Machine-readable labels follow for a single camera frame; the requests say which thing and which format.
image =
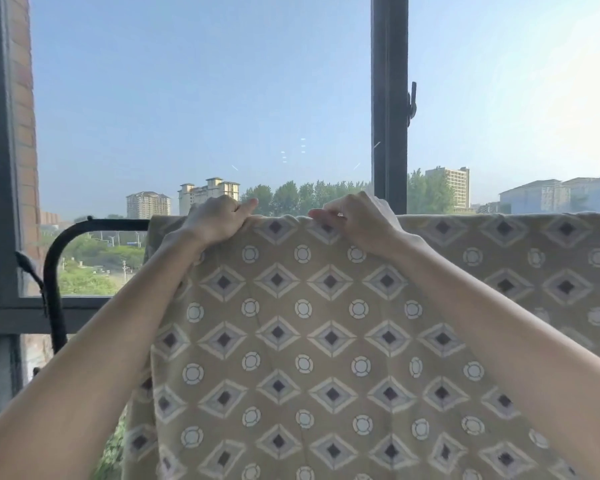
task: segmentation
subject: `beige blanket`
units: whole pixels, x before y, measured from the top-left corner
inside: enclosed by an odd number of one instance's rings
[[[400,220],[600,355],[600,215]],[[192,266],[128,420],[129,480],[578,478],[408,276],[307,218]]]

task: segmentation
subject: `sky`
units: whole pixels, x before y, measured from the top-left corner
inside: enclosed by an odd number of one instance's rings
[[[41,207],[370,180],[370,0],[31,0]],[[410,170],[600,177],[600,0],[410,0]]]

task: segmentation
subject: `patterned fabric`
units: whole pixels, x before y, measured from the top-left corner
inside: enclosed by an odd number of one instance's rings
[[[600,215],[400,220],[600,355]],[[307,218],[192,266],[128,418],[133,480],[578,478],[408,276]]]

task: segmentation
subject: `bare skin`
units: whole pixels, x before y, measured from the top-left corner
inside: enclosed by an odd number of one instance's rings
[[[256,204],[221,198],[197,209],[10,403],[0,415],[0,480],[88,478],[184,273]],[[362,192],[309,215],[407,275],[580,476],[600,479],[597,356],[403,231],[384,201]]]

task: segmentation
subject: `glass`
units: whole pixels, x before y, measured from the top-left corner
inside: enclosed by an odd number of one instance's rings
[[[49,335],[21,335],[20,342],[24,364],[24,385],[26,386],[33,379],[34,370],[44,367],[54,354]],[[122,478],[120,459],[123,450],[125,418],[126,411],[123,411],[115,431],[107,440],[102,457],[91,475],[91,480],[120,480]]]
[[[87,215],[184,215],[221,194],[302,215],[369,187],[370,0],[7,1],[37,261]],[[113,294],[143,254],[143,235],[81,236],[61,290]]]
[[[410,0],[412,214],[600,212],[600,0]]]

